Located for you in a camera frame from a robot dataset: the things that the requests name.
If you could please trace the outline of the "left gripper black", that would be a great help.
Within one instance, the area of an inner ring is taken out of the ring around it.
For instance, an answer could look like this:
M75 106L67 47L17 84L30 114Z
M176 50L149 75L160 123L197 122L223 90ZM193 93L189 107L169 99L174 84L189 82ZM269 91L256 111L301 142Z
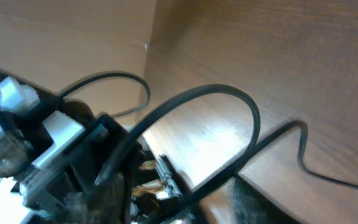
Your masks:
M128 131L116 115L94 115L70 95L102 72L54 93L0 69L0 223L130 223L139 143L119 152Z

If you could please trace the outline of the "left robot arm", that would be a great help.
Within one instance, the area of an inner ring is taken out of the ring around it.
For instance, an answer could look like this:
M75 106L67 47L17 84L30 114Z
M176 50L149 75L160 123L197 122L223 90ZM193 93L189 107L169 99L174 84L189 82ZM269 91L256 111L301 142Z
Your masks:
M85 77L59 93L0 69L0 223L129 223L134 171L145 161L116 115L94 115L70 95L104 78Z

